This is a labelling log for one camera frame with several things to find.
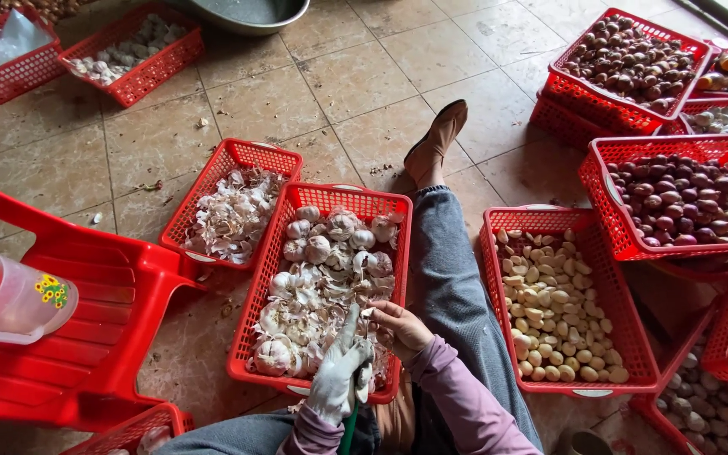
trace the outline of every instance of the tiled floor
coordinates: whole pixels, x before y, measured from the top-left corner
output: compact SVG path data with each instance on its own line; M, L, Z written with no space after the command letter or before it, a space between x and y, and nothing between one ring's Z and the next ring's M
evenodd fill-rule
M69 46L139 2L99 0L56 29ZM671 0L317 0L278 35L206 31L207 55L131 109L71 76L1 106L0 190L81 225L155 241L209 149L238 137L298 151L308 181L407 193L404 152L435 112L466 98L468 124L446 171L475 241L489 206L551 198L586 205L575 174L581 151L527 120L546 64L608 6L688 34L715 34ZM197 129L199 118L209 125ZM157 180L162 190L137 190ZM98 212L104 218L92 226ZM0 222L0 253L21 258L32 242L31 233ZM169 308L140 391L174 401L199 426L290 404L272 389L228 378L226 347L249 276L210 283L215 292L204 300ZM626 398L527 399L547 453L566 425L663 446L641 419L618 411ZM56 453L85 438L0 423L0 453Z

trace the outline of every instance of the pink sleeve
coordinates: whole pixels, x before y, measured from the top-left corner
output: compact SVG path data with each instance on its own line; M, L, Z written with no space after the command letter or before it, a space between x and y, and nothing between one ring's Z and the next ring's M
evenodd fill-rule
M513 416L457 358L457 350L439 336L404 367L434 399L458 452L541 455Z
M330 423L319 419L308 405L302 405L294 421L294 429L280 444L277 455L335 455L344 434L344 425L334 428Z

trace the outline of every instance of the leg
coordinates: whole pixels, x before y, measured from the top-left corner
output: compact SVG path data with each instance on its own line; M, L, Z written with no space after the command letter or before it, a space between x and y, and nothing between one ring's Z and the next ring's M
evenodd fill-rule
M417 284L416 301L420 303L417 314L432 332L444 337L460 352L460 359L471 373L515 417L522 433L540 448L541 441L527 405L515 384L516 367L512 365L480 278L462 207L445 186L442 160L434 153L440 148L445 150L453 139L450 136L434 149L418 147L412 153L417 155L416 166L407 167L420 188L412 214L409 261ZM420 398L415 401L416 406L426 413L418 420L418 435L425 433L415 439L418 442L430 439L430 432L437 431L430 425L439 426L437 423L442 423L442 419L430 398L417 394L416 398Z
M274 455L294 428L296 414L279 409L213 423L173 438L154 455ZM369 407L359 408L351 455L372 455L380 443Z

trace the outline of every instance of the work glove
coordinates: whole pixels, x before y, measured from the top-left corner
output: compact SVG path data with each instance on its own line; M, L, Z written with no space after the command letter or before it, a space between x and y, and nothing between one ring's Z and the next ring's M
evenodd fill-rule
M338 427L341 419L353 413L356 398L366 403L369 394L375 348L369 340L355 337L358 320L359 305L351 304L345 325L325 353L310 384L306 401L320 419L333 427Z

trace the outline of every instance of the red chair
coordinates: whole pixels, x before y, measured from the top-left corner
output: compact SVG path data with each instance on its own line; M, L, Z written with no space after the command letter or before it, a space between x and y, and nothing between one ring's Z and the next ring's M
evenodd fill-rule
M80 294L75 314L53 334L26 346L0 343L0 419L100 432L162 403L134 384L174 292L205 291L193 281L195 265L2 193L0 219L35 233L22 263L67 278Z

